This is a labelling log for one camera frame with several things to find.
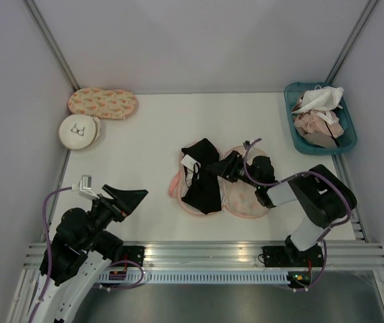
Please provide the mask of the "black bra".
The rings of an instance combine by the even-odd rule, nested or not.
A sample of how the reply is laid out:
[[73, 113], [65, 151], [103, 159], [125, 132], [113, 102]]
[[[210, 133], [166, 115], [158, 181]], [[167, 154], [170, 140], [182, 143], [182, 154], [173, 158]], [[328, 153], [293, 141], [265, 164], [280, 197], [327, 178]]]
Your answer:
[[220, 154], [215, 146], [207, 139], [196, 142], [190, 147], [181, 149], [184, 157], [190, 157], [192, 165], [184, 167], [192, 171], [192, 178], [187, 185], [188, 189], [181, 200], [186, 205], [197, 209], [204, 215], [222, 210], [222, 198], [218, 177], [207, 170], [207, 167], [220, 161]]

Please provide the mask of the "floral mesh laundry bag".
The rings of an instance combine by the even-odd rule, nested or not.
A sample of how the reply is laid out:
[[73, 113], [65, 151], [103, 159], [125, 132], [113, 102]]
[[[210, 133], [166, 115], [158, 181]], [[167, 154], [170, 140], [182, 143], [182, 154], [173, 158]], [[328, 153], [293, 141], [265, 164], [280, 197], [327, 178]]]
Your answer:
[[[168, 194], [177, 200], [179, 205], [189, 214], [196, 217], [205, 217], [198, 209], [184, 203], [181, 198], [186, 194], [192, 180], [191, 170], [184, 170], [181, 163], [184, 153], [179, 153], [179, 170], [170, 182]], [[237, 217], [245, 219], [258, 219], [265, 216], [269, 209], [263, 207], [256, 199], [255, 188], [242, 181], [231, 183], [218, 177], [220, 187], [221, 206], [223, 211], [228, 211]]]

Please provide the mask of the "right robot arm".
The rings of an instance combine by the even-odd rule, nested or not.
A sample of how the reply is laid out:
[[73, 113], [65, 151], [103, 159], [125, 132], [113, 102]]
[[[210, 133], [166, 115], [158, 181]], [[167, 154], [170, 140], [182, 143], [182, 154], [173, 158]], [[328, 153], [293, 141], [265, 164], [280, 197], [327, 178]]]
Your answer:
[[258, 155], [248, 164], [243, 155], [232, 151], [206, 169], [231, 183], [240, 180], [254, 187], [257, 201], [268, 209], [299, 202], [305, 216], [298, 228], [283, 246], [262, 248], [267, 268], [323, 266], [318, 243], [335, 226], [348, 222], [357, 207], [354, 193], [322, 164], [277, 182], [269, 157]]

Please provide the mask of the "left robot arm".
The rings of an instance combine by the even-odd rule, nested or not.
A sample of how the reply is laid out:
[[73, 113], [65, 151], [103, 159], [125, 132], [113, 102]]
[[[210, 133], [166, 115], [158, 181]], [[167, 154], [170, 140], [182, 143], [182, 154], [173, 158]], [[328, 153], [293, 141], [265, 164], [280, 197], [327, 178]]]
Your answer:
[[104, 185], [104, 193], [95, 194], [85, 178], [69, 189], [90, 199], [92, 207], [89, 211], [76, 207], [64, 212], [54, 237], [46, 239], [37, 294], [27, 322], [72, 322], [97, 278], [110, 267], [123, 266], [115, 276], [120, 280], [126, 278], [128, 266], [137, 268], [139, 279], [129, 285], [101, 284], [100, 289], [132, 289], [145, 278], [141, 261], [126, 258], [123, 241], [108, 232], [107, 227], [130, 216], [148, 191]]

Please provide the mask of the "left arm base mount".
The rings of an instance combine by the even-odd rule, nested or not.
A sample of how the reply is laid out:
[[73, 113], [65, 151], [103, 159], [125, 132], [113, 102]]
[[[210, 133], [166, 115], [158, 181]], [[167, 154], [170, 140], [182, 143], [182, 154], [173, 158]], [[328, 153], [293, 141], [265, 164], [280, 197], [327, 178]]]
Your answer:
[[142, 266], [145, 258], [146, 248], [144, 246], [123, 246], [121, 255], [116, 263], [111, 267], [120, 267], [122, 269], [134, 267], [132, 262]]

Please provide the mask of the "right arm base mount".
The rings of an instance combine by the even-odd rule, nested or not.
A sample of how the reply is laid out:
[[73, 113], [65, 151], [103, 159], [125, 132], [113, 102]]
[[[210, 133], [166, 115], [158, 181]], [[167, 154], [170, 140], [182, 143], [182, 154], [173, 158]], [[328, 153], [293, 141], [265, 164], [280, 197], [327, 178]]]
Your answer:
[[285, 246], [263, 246], [261, 254], [265, 268], [320, 268], [324, 264], [320, 246], [305, 252], [289, 251]]

